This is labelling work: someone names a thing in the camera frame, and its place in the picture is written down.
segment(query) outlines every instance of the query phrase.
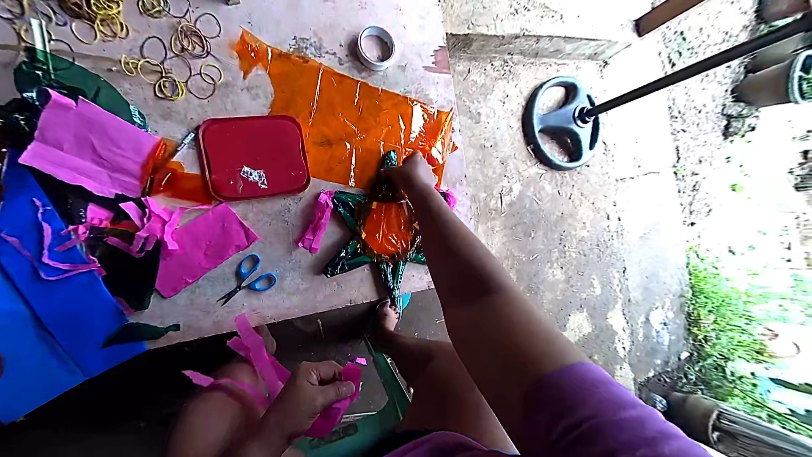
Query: foot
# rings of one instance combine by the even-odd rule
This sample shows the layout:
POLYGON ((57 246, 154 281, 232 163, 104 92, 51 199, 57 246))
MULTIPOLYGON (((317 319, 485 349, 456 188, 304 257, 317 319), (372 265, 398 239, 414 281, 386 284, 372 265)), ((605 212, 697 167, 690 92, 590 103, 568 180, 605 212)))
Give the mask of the foot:
POLYGON ((400 313, 396 305, 389 298, 384 298, 375 309, 375 316, 369 320, 367 336, 373 344, 383 344, 395 332, 395 326, 400 320, 400 313))
POLYGON ((400 321, 400 313, 398 307, 392 303, 389 298, 384 298, 379 304, 378 309, 378 325, 390 332, 395 331, 395 326, 400 321))

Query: concrete table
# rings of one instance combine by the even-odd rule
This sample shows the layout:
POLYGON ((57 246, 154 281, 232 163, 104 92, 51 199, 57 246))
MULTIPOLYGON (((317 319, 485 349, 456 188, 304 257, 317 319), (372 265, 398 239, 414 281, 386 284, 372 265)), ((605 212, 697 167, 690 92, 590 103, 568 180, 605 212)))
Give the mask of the concrete table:
MULTIPOLYGON (((171 4, 175 14, 185 9, 185 2, 171 0, 171 4)), ((125 2, 124 18, 132 30, 131 36, 126 40, 97 42, 91 46, 78 42, 67 28, 50 28, 57 38, 73 45, 78 54, 77 63, 107 79, 146 114, 154 133, 177 141, 208 118, 268 113, 273 97, 268 76, 257 71, 243 81, 232 51, 240 27, 245 27, 271 46, 308 55, 372 85, 418 98, 440 109, 455 106, 445 52, 443 16, 439 3, 434 0, 247 0, 235 6, 210 1, 193 4, 192 17, 196 18, 204 11, 214 13, 222 24, 221 37, 211 40, 212 54, 216 59, 209 57, 190 62, 196 70, 203 62, 218 63, 224 73, 217 93, 205 101, 191 95, 178 102, 158 99, 153 95, 151 84, 139 77, 124 75, 118 65, 122 54, 137 56, 141 42, 149 35, 158 35, 168 44, 177 28, 177 21, 172 18, 150 19, 138 12, 135 2, 125 2), (366 69, 353 56, 357 34, 373 24, 389 30, 399 47, 395 64, 384 72, 366 69)), ((201 28, 210 34, 214 31, 214 28, 209 31, 212 23, 208 18, 201 22, 201 28)), ((81 25, 78 29, 80 33, 84 32, 83 37, 89 30, 81 25)), ((2 37, 3 43, 15 42, 10 29, 3 29, 2 37)), ((157 42, 151 41, 147 51, 148 56, 160 58, 157 42)), ((5 50, 2 57, 4 62, 11 62, 15 53, 5 50)), ((179 76, 184 76, 185 64, 177 59, 172 62, 171 68, 179 76)), ((11 69, 13 65, 2 70, 6 75, 0 76, 0 81, 11 81, 11 69)), ((2 94, 4 100, 16 95, 8 83, 2 88, 2 94)), ((449 156, 443 182, 459 196, 457 211, 463 220, 468 221, 464 158, 458 133, 455 133, 455 140, 460 150, 449 156)), ((179 158, 188 170, 199 170, 195 148, 184 151, 179 158)), ((180 323, 180 332, 170 333, 154 343, 155 346, 164 346, 231 331, 235 316, 242 312, 248 313, 253 324, 263 324, 385 297, 374 266, 329 279, 322 275, 326 263, 350 237, 337 217, 332 218, 318 255, 311 255, 294 244, 311 219, 313 203, 321 189, 344 187, 314 179, 309 189, 300 195, 229 203, 259 235, 260 241, 171 299, 155 293, 150 308, 132 318, 159 325, 180 323), (235 286, 236 265, 250 252, 261 256, 260 272, 276 273, 278 284, 264 293, 243 290, 225 307, 220 307, 215 300, 235 286)), ((426 267, 414 263, 407 266, 403 292, 431 286, 426 267)))

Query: blue paper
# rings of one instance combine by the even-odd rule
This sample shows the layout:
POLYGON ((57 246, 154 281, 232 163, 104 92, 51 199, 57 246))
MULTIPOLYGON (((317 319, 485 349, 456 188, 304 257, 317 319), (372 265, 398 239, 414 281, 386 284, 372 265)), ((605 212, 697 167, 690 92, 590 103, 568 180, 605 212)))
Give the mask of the blue paper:
POLYGON ((18 420, 84 376, 0 270, 0 423, 18 420))
MULTIPOLYGON (((39 259, 42 256, 42 226, 33 199, 46 207, 50 207, 50 201, 31 173, 16 162, 17 157, 19 154, 9 158, 3 180, 5 198, 0 207, 0 230, 18 238, 28 252, 39 259)), ((54 250, 68 239, 60 234, 66 226, 55 210, 46 210, 43 220, 51 226, 54 234, 49 250, 52 259, 64 263, 89 263, 76 246, 63 252, 54 250)), ((104 341, 127 322, 127 317, 95 271, 59 280, 43 279, 28 259, 2 239, 0 265, 84 377, 96 376, 145 350, 144 343, 140 342, 102 349, 104 341)), ((42 262, 39 267, 48 276, 64 272, 42 262)), ((6 335, 0 334, 0 343, 6 344, 6 335)))

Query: purple shirt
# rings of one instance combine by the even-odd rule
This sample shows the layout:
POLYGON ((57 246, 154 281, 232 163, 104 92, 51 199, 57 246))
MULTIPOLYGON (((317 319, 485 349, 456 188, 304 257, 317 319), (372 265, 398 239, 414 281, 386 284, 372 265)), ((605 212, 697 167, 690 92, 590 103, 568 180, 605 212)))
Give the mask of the purple shirt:
MULTIPOLYGON (((608 457, 707 457, 665 420, 593 363, 575 363, 542 376, 526 394, 525 424, 536 440, 533 455, 608 457)), ((387 457, 501 455, 471 438, 436 432, 387 457)))

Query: roll of tape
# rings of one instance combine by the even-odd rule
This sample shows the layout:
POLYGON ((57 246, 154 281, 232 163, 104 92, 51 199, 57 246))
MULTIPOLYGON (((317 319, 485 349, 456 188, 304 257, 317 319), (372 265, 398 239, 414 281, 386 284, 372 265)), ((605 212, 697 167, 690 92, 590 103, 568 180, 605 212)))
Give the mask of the roll of tape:
POLYGON ((381 70, 389 68, 392 62, 395 61, 395 39, 392 38, 392 35, 383 27, 370 25, 364 30, 361 30, 361 33, 358 34, 357 47, 358 59, 370 70, 380 72, 381 70), (367 37, 378 37, 383 40, 383 43, 389 47, 388 57, 383 60, 371 57, 369 53, 364 50, 364 39, 367 37))

